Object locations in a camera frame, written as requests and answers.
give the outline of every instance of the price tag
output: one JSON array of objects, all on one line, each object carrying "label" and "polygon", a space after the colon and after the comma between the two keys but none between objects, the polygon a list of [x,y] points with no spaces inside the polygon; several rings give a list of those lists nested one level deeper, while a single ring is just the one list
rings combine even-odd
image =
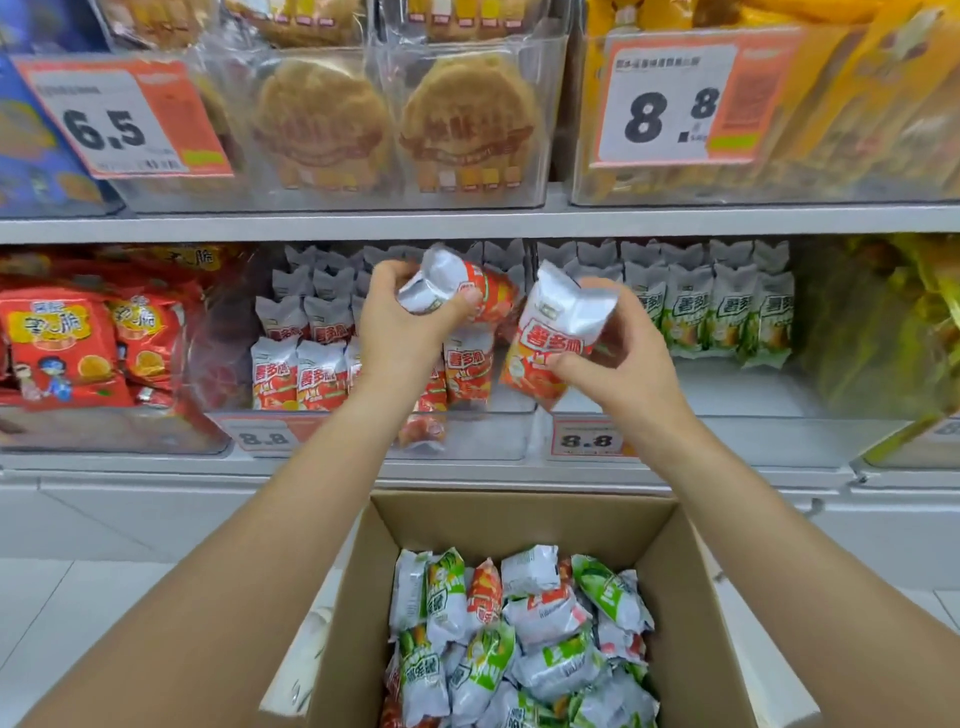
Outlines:
[{"label": "price tag", "polygon": [[246,452],[289,453],[300,444],[283,420],[237,418],[216,422]]},{"label": "price tag", "polygon": [[550,454],[570,457],[619,457],[626,453],[623,436],[608,420],[555,418]]},{"label": "price tag", "polygon": [[753,161],[802,37],[777,29],[612,40],[591,167]]},{"label": "price tag", "polygon": [[182,61],[15,62],[92,177],[232,176]]}]

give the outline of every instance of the floor tile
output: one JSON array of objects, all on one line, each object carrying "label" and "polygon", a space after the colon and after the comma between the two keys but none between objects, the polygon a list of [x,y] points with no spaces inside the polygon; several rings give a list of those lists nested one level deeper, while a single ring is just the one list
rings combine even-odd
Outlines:
[{"label": "floor tile", "polygon": [[69,568],[69,561],[0,559],[0,667]]},{"label": "floor tile", "polygon": [[170,564],[73,564],[0,669],[0,728],[22,718]]},{"label": "floor tile", "polygon": [[960,592],[941,592],[938,590],[935,594],[940,599],[940,603],[947,609],[947,613],[953,617],[957,627],[960,627]]}]

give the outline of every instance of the left hand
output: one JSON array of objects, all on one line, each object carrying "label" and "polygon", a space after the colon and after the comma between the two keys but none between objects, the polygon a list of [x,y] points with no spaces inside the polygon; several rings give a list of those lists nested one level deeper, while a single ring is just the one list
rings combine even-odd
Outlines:
[{"label": "left hand", "polygon": [[396,300],[396,291],[417,272],[414,263],[385,260],[373,268],[370,293],[358,322],[363,370],[359,382],[413,410],[444,340],[476,313],[483,295],[461,291],[432,313],[414,316]]}]

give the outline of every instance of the open cardboard box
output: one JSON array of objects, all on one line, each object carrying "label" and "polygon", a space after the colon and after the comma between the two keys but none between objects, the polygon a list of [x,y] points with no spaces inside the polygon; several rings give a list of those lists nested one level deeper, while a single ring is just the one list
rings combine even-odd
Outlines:
[{"label": "open cardboard box", "polygon": [[532,544],[636,567],[657,623],[650,677],[660,728],[756,728],[716,592],[672,499],[476,491],[375,491],[344,571],[307,728],[375,728],[389,658],[387,617],[402,547],[456,546],[468,566]]}]

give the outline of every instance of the white shelf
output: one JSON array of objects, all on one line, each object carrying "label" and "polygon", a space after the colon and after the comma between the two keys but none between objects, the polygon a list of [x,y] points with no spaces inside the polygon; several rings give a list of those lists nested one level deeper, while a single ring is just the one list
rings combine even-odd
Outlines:
[{"label": "white shelf", "polygon": [[538,209],[289,212],[0,220],[0,244],[464,237],[799,235],[960,231],[960,205],[840,204],[576,207],[551,184]]}]

